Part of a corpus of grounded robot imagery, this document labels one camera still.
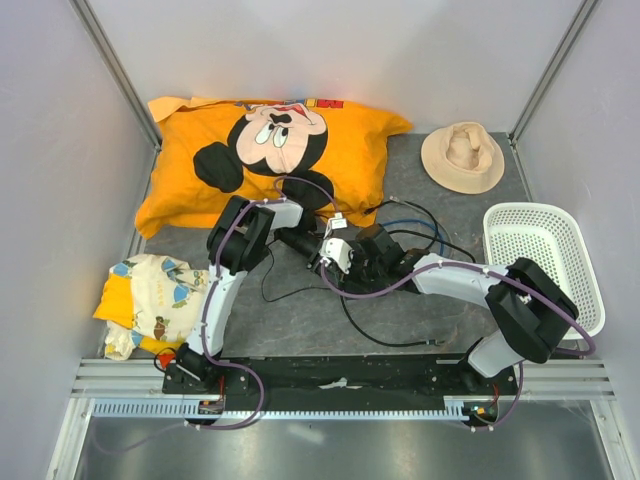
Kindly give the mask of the black network switch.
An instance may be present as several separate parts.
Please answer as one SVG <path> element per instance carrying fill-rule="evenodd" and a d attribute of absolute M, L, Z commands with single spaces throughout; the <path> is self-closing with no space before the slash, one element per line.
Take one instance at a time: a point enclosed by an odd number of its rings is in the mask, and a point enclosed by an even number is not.
<path fill-rule="evenodd" d="M 349 299 L 369 299 L 384 295 L 387 286 L 380 281 L 361 281 L 358 279 L 344 278 L 339 287 L 344 296 Z"/>

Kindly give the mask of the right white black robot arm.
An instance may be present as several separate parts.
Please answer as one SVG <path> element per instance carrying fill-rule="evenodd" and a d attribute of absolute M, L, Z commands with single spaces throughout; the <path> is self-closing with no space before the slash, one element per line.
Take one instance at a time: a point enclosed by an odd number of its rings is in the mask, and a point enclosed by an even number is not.
<path fill-rule="evenodd" d="M 528 258 L 510 265 L 447 259 L 427 248 L 405 250 L 374 225 L 350 242 L 350 267 L 339 287 L 350 298 L 395 290 L 461 300 L 487 309 L 496 331 L 477 340 L 456 366 L 456 380 L 477 394 L 523 360 L 544 364 L 558 351 L 579 311 L 563 290 Z"/>

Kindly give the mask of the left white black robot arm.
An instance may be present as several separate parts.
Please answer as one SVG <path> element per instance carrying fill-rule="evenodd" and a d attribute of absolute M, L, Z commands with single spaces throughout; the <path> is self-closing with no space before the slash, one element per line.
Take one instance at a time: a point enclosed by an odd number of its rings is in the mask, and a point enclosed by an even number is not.
<path fill-rule="evenodd" d="M 300 233 L 307 255 L 318 251 L 314 213 L 287 199 L 251 201 L 234 195 L 207 239 L 209 280 L 200 319 L 165 369 L 165 394 L 209 394 L 223 376 L 219 361 L 226 325 L 248 273 L 269 253 L 270 235 Z"/>

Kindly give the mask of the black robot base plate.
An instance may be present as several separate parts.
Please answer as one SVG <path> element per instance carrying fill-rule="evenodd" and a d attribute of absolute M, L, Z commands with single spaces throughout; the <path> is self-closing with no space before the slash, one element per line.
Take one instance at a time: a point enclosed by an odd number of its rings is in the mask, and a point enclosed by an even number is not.
<path fill-rule="evenodd" d="M 223 403 L 263 407 L 426 407 L 439 408 L 448 397 L 494 400 L 517 391 L 513 368 L 468 391 L 457 382 L 456 355 L 293 356 L 231 358 L 209 394 Z"/>

